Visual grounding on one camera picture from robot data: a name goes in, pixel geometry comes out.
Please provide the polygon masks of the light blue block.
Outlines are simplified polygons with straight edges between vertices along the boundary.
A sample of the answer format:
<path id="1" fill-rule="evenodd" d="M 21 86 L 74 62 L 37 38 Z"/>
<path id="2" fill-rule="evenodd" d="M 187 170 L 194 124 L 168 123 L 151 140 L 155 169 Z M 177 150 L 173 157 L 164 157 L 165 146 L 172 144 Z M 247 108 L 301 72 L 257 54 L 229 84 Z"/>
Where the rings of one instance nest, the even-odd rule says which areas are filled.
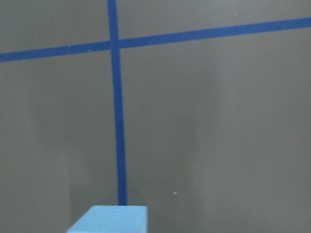
<path id="1" fill-rule="evenodd" d="M 146 206 L 92 206 L 68 233 L 147 233 Z"/>

